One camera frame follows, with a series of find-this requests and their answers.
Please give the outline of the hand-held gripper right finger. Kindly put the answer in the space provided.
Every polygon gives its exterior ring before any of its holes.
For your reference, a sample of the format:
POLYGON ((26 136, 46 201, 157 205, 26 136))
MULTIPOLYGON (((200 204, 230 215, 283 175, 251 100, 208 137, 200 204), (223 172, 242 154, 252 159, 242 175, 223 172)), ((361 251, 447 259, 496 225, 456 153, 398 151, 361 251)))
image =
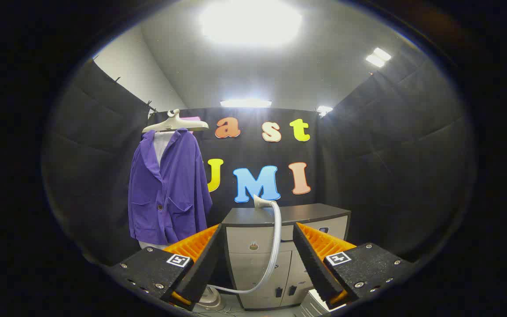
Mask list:
POLYGON ((405 282, 415 266, 374 243, 352 245, 295 223, 293 241, 320 299, 330 309, 368 302, 405 282))

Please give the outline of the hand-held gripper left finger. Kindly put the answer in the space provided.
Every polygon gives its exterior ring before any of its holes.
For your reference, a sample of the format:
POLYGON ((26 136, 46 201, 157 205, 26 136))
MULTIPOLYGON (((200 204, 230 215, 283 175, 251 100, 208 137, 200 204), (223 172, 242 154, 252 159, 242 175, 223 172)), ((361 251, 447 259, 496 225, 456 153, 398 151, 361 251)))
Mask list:
POLYGON ((223 249, 223 227, 213 225, 165 249, 145 247, 111 267, 111 277, 143 300, 192 311, 223 249))

